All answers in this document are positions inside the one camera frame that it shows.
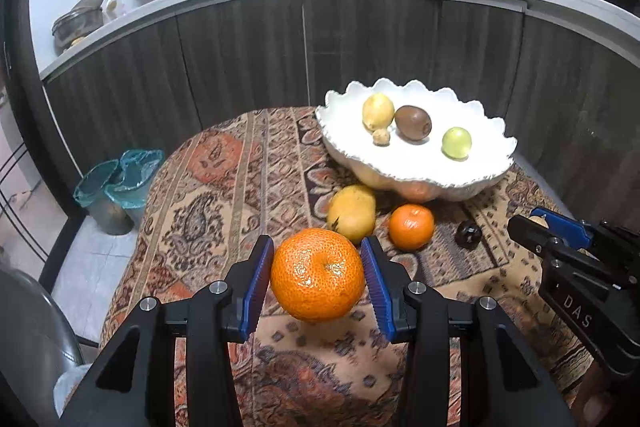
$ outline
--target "tablecloth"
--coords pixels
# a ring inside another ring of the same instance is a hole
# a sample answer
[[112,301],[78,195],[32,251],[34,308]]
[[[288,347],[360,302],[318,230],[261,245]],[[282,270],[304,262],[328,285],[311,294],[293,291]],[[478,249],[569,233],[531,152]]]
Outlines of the tablecloth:
[[[162,302],[188,298],[223,279],[246,259],[258,235],[276,247],[308,227],[324,227],[327,204],[357,182],[322,144],[311,107],[245,113],[207,129],[174,152],[150,189],[135,252],[116,289],[102,330],[104,345],[143,296]],[[402,203],[377,197],[376,235],[390,258],[415,280],[462,301],[497,299],[524,332],[543,365],[571,402],[591,357],[544,303],[539,259],[510,241],[508,219],[537,205],[555,208],[516,165],[494,187],[462,203],[431,201],[431,242],[414,253],[397,251],[386,232],[390,211]],[[484,241],[462,250],[457,225],[473,218]],[[185,346],[175,360],[177,424],[188,424]],[[257,331],[229,345],[245,426],[388,424],[404,371],[406,345],[391,345],[376,326],[367,293],[347,316],[323,324],[292,318],[268,290]],[[460,352],[450,349],[449,423],[459,418]]]

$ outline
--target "patterned tablecloth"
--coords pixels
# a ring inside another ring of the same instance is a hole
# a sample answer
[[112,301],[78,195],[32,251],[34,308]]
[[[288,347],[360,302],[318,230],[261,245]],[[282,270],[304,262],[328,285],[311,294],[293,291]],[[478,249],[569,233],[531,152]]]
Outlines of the patterned tablecloth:
[[[104,345],[146,295],[162,302],[190,297],[249,256],[258,235],[284,238],[324,227],[327,204],[356,182],[322,145],[313,108],[246,113],[185,142],[159,170],[129,266],[102,330]],[[444,296],[494,296],[527,336],[558,388],[571,401],[591,357],[538,295],[537,257],[509,240],[507,220],[533,206],[554,208],[517,166],[497,185],[463,203],[432,201],[432,241],[415,253],[389,242],[386,222],[401,201],[378,197],[376,235],[389,257]],[[474,250],[453,241],[473,217],[484,241]],[[376,327],[366,294],[339,320],[306,324],[286,314],[269,290],[257,331],[230,344],[236,392],[246,426],[382,426],[396,407],[405,345],[390,345]],[[178,425],[187,425],[184,341],[175,362]],[[450,350],[449,423],[459,416],[460,352]]]

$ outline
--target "trash bin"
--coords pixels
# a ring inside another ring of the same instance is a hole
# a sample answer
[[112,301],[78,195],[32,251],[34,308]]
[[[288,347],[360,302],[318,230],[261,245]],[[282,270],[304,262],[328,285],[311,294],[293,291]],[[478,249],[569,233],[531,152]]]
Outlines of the trash bin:
[[124,209],[137,229],[145,213],[149,187],[163,161],[164,153],[160,150],[129,150],[120,158],[123,178],[105,189],[107,197]]
[[124,235],[133,228],[133,220],[105,193],[109,184],[118,183],[121,179],[120,162],[110,160],[91,169],[74,190],[74,199],[109,235]]

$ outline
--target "fruit bowl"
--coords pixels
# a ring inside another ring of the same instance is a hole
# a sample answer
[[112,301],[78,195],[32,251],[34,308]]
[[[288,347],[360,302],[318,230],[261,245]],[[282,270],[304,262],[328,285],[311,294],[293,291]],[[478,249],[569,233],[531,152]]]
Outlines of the fruit bowl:
[[[388,146],[373,144],[362,124],[362,104],[376,92],[386,94],[398,109],[403,105],[423,108],[431,117],[430,135],[411,142],[389,126]],[[487,118],[477,100],[460,102],[456,93],[443,87],[427,89],[418,80],[396,86],[380,78],[373,87],[351,82],[344,94],[329,91],[324,106],[316,108],[322,140],[329,154],[351,169],[360,181],[376,190],[395,190],[417,203],[442,198],[462,201],[495,185],[513,164],[517,140],[504,136],[504,120]],[[450,127],[471,133],[473,146],[465,160],[453,160],[441,149],[442,136]]]

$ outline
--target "tangerine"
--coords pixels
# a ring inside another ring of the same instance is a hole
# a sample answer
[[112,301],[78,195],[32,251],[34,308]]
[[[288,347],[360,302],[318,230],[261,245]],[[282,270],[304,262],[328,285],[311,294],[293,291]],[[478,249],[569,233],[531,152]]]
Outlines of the tangerine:
[[400,250],[418,250],[433,237],[433,213],[420,204],[403,204],[389,218],[389,239]]
[[342,317],[364,292],[364,269],[339,233],[306,229],[284,240],[271,265],[271,289],[292,317],[307,322]]

